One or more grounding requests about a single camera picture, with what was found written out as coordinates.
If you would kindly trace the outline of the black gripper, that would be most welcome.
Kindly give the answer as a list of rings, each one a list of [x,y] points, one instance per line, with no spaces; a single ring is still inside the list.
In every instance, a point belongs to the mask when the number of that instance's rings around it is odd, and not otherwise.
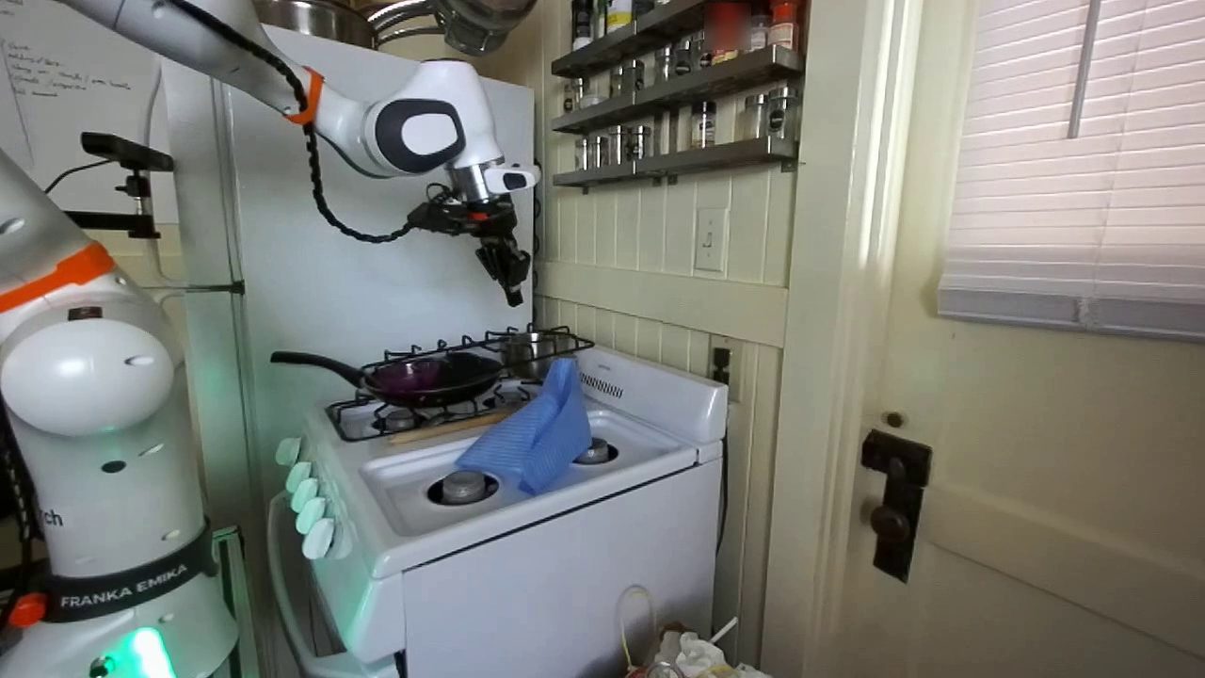
[[[495,204],[471,204],[451,189],[437,189],[409,210],[409,226],[449,239],[473,239],[473,255],[485,269],[485,275],[501,285],[506,300],[522,300],[531,255],[516,241],[516,206],[510,197]]]

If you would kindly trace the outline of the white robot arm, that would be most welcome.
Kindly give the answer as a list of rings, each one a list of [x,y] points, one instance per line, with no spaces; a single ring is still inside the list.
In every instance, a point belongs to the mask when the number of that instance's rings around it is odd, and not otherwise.
[[[286,117],[313,150],[389,182],[444,168],[416,229],[471,234],[522,298],[514,197],[473,62],[535,0],[418,0],[451,45],[402,92],[358,103],[290,62],[249,0],[65,0],[73,13]],[[0,388],[50,574],[4,614],[0,678],[210,678],[236,647],[163,310],[15,161],[0,157]]]

